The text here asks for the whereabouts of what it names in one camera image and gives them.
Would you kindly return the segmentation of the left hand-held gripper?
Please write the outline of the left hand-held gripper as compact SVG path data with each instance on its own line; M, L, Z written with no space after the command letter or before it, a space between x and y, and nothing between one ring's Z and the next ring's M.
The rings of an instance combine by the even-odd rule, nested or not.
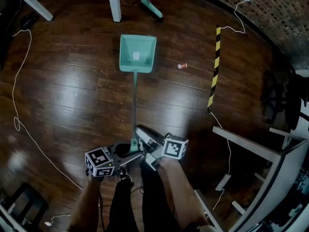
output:
M85 153L85 163L93 177L111 176L142 155L141 152L129 154L129 151L128 143L101 146Z

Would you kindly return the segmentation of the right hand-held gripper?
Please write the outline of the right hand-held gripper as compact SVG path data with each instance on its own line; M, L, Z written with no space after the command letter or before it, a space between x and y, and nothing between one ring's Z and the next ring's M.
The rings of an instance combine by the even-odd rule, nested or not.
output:
M135 127L138 150L143 152L143 160L154 170L162 157L180 160L186 153L189 140L167 133L162 135L144 126Z

